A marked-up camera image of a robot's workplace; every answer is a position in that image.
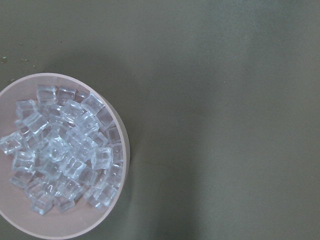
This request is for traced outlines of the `pink bowl of ice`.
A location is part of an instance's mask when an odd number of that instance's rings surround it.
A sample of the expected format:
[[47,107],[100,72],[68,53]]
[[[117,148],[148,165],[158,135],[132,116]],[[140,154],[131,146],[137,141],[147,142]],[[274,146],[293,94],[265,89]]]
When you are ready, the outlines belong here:
[[58,73],[22,77],[0,92],[0,216],[41,239],[67,240],[114,209],[130,143],[113,106]]

